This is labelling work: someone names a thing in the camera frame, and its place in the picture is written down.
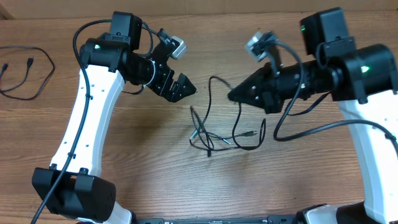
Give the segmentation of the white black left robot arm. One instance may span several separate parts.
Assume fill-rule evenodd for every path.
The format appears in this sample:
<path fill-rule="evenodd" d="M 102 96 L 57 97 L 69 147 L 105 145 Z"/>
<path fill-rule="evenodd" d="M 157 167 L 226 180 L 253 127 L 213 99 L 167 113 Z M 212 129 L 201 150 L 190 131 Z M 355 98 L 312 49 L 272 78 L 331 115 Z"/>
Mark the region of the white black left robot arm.
<path fill-rule="evenodd" d="M 176 75 L 168 59 L 180 59 L 186 43 L 161 29 L 146 54 L 139 54 L 147 24 L 126 12 L 114 12 L 110 29 L 74 47 L 80 66 L 79 89 L 62 143 L 48 168 L 36 168 L 32 186 L 41 209 L 80 223 L 135 223 L 136 216 L 116 201 L 116 186 L 101 178 L 104 140 L 114 106 L 126 83 L 149 88 L 175 103 L 196 88 Z"/>

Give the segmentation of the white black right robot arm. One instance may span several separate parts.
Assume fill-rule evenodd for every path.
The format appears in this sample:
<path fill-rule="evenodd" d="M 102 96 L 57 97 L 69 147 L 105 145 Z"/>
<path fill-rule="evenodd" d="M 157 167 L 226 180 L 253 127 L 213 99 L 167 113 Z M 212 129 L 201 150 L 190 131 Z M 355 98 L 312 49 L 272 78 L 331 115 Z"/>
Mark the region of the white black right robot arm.
<path fill-rule="evenodd" d="M 364 185 L 362 202 L 327 203 L 305 208 L 287 223 L 397 222 L 397 64 L 382 44 L 357 48 L 343 10 L 320 11 L 300 21 L 305 48 L 314 60 L 284 67 L 283 43 L 258 32 L 246 44 L 256 59 L 268 62 L 228 93 L 237 103 L 267 114 L 290 116 L 295 101 L 314 94 L 331 96 L 342 121 L 294 134 L 294 139 L 339 126 L 349 127 Z"/>

